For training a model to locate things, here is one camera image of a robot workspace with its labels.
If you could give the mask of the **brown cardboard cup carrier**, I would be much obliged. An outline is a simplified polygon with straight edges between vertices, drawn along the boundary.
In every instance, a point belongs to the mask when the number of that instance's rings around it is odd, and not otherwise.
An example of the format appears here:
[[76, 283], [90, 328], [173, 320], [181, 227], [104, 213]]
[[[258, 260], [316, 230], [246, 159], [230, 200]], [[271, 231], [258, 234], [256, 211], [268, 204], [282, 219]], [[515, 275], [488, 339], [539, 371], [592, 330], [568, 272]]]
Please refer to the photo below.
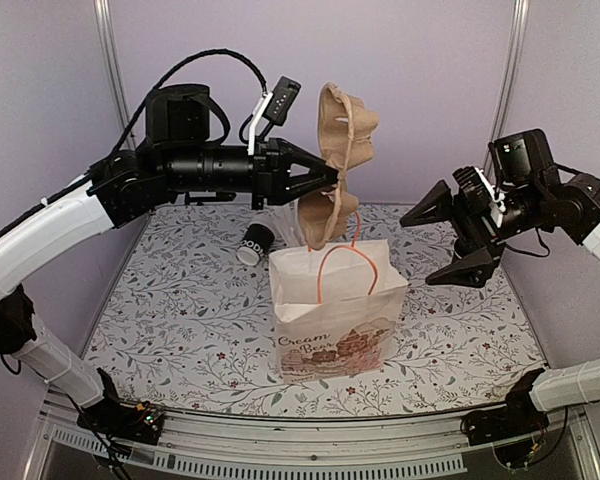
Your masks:
[[318, 143], [322, 159], [338, 171], [338, 179], [332, 191], [312, 192], [298, 201], [298, 222], [310, 249], [320, 250], [346, 233], [348, 218], [359, 205], [348, 192], [347, 174], [373, 158], [372, 134], [378, 124], [378, 114], [367, 109], [362, 99], [331, 82], [323, 86]]

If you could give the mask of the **black white paper coffee cup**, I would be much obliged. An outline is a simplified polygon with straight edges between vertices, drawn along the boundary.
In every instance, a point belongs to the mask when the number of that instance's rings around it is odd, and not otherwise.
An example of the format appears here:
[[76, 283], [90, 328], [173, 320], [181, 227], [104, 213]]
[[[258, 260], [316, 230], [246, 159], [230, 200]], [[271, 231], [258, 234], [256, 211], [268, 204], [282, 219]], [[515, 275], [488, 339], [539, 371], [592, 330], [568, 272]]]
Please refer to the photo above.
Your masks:
[[269, 252], [275, 235], [266, 225], [251, 223], [236, 250], [236, 258], [248, 266], [257, 265]]

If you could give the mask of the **white paper takeout bag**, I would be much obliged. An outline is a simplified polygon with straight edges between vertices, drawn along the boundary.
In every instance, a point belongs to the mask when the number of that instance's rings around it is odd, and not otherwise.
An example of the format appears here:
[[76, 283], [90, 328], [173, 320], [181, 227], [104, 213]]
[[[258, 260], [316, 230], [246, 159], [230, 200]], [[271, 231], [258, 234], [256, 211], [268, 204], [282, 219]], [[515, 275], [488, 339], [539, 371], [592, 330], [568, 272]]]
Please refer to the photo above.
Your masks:
[[408, 290], [385, 239], [269, 256], [275, 347], [287, 384], [379, 369], [395, 349]]

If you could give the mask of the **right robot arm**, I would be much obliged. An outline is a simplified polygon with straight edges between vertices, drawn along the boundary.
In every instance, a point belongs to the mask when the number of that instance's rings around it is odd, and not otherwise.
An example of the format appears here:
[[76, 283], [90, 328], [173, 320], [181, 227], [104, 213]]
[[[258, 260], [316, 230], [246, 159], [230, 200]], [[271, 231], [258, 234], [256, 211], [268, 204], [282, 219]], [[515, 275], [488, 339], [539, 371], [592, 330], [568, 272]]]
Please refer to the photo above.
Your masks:
[[[511, 238], [561, 230], [600, 263], [600, 178], [555, 162], [546, 134], [531, 129], [488, 145], [495, 179], [480, 168], [454, 171], [450, 189], [439, 180], [401, 219], [409, 228], [449, 223], [455, 232], [451, 261], [430, 273], [429, 286], [481, 289], [514, 248]], [[561, 369], [527, 372], [511, 387], [497, 427], [517, 436], [536, 415], [600, 402], [600, 358]]]

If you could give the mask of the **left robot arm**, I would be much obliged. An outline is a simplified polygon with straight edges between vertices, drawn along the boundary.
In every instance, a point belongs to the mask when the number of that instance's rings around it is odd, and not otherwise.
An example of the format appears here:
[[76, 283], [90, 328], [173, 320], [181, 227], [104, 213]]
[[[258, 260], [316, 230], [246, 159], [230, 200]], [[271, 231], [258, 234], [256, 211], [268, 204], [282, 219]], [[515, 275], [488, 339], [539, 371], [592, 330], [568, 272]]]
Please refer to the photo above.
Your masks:
[[230, 122], [207, 86], [160, 79], [133, 114], [145, 124], [138, 148], [116, 144], [83, 175], [0, 230], [0, 355], [27, 364], [63, 390], [108, 434], [128, 425], [154, 426], [148, 405], [124, 406], [108, 374], [84, 363], [46, 330], [23, 282], [72, 247], [182, 195], [230, 201], [247, 193], [258, 210], [333, 188], [336, 169], [270, 136], [273, 127], [285, 123], [299, 90], [288, 78], [263, 88], [247, 122], [247, 140], [234, 146], [211, 135], [212, 118], [224, 130]]

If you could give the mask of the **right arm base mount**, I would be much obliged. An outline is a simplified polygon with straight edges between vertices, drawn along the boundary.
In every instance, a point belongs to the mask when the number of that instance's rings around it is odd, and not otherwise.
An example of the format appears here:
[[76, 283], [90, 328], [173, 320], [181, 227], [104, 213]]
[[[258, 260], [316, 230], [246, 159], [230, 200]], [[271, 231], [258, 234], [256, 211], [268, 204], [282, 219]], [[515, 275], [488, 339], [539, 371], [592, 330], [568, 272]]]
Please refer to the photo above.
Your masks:
[[538, 433], [537, 439], [527, 438], [517, 443], [496, 446], [493, 449], [498, 463], [509, 469], [528, 467], [544, 445], [549, 420], [545, 413], [522, 404], [507, 404], [497, 409], [472, 410], [461, 419], [460, 431], [470, 446], [491, 444], [514, 437]]

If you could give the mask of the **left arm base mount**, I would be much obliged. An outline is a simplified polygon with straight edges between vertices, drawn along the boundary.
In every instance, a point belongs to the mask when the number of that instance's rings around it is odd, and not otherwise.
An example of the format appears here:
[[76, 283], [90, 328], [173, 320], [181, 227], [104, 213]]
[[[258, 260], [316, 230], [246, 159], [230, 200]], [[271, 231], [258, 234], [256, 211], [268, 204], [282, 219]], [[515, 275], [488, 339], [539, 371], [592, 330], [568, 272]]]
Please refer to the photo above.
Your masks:
[[79, 410], [77, 424], [99, 434], [157, 445], [164, 425], [164, 410], [148, 401], [135, 406], [103, 399]]

